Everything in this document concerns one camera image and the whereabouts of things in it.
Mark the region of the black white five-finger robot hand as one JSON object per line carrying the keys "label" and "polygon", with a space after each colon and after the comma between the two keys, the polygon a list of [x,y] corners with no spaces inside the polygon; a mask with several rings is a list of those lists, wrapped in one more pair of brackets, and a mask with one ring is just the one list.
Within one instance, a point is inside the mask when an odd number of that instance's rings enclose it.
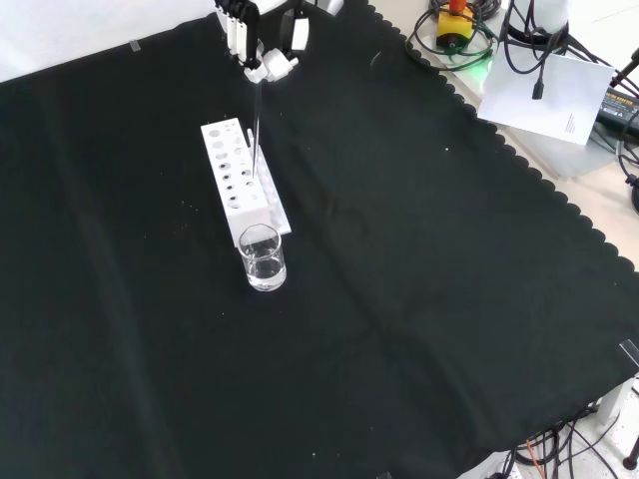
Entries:
{"label": "black white five-finger robot hand", "polygon": [[[308,45],[311,23],[307,7],[318,7],[331,16],[341,1],[217,1],[215,13],[224,32],[227,52],[254,84],[276,82],[299,63]],[[260,30],[269,20],[280,21],[280,45],[267,50]]]}

